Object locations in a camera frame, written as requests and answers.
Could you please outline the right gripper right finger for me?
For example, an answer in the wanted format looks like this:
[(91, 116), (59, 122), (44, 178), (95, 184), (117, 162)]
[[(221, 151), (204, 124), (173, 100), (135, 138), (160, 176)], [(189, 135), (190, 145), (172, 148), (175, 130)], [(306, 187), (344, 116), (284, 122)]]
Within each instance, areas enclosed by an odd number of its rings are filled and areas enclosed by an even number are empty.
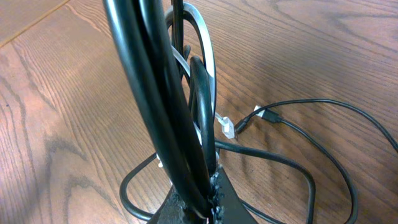
[(222, 165), (211, 177), (215, 196), (213, 197), (214, 224), (257, 224), (253, 216), (244, 208)]

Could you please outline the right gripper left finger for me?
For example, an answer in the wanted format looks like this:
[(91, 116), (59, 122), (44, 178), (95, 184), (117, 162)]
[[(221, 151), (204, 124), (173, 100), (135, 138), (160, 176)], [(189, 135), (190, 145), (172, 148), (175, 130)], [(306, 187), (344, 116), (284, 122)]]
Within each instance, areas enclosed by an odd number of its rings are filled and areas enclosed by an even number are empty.
[(163, 204), (152, 216), (147, 224), (192, 224), (191, 211), (186, 208), (185, 202), (177, 193), (175, 187), (171, 187)]

